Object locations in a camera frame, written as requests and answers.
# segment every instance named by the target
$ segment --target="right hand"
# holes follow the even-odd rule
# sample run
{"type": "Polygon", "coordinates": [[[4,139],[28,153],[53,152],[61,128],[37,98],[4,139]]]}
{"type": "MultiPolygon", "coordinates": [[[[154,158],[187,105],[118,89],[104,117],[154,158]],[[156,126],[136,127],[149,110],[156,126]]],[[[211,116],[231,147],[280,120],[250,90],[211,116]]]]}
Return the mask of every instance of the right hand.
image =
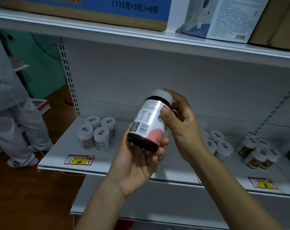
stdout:
{"type": "Polygon", "coordinates": [[[176,146],[182,158],[188,163],[193,162],[193,154],[206,151],[204,141],[199,131],[197,119],[186,98],[170,89],[164,89],[173,97],[171,108],[176,110],[179,115],[169,108],[162,108],[160,116],[167,123],[172,131],[176,146]]]}

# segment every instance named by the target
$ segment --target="white product box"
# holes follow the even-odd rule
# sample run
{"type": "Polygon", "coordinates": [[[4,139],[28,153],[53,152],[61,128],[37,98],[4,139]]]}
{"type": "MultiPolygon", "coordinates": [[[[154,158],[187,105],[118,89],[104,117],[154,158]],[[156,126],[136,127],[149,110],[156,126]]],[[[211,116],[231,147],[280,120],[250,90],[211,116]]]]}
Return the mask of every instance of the white product box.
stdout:
{"type": "Polygon", "coordinates": [[[190,0],[182,33],[247,43],[269,0],[190,0]]]}

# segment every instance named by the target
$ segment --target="white pants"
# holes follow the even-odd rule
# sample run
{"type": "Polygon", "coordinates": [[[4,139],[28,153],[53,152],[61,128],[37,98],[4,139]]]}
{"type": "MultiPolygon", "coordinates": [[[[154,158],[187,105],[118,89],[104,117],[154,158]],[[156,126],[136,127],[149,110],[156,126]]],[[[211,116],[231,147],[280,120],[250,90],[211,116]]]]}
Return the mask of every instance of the white pants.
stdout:
{"type": "Polygon", "coordinates": [[[16,105],[0,112],[0,147],[12,159],[28,163],[34,158],[33,152],[49,150],[53,144],[45,122],[31,99],[28,98],[19,105],[20,107],[16,105]],[[16,122],[24,127],[30,146],[16,122]]]}

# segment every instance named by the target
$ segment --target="white sneaker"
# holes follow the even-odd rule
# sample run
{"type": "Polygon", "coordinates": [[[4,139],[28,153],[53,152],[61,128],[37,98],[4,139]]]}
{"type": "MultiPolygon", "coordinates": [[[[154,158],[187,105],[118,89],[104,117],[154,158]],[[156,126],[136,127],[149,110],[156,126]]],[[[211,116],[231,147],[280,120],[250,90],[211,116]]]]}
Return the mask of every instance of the white sneaker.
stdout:
{"type": "Polygon", "coordinates": [[[37,163],[39,163],[39,160],[35,157],[33,158],[33,160],[31,162],[28,162],[27,164],[22,164],[16,160],[13,160],[13,159],[9,159],[7,160],[7,165],[12,167],[12,168],[18,168],[18,167],[25,167],[25,166],[34,166],[36,165],[37,163]]]}

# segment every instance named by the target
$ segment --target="forearm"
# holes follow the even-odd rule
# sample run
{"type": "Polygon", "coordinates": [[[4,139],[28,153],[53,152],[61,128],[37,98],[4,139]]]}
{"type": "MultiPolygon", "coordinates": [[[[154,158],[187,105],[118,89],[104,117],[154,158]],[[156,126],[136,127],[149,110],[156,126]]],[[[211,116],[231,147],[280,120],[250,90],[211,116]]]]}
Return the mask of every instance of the forearm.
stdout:
{"type": "Polygon", "coordinates": [[[230,229],[251,229],[251,220],[254,230],[283,229],[207,149],[193,154],[190,164],[230,229]]]}
{"type": "Polygon", "coordinates": [[[108,179],[98,186],[75,230],[113,230],[126,197],[108,179]]]}

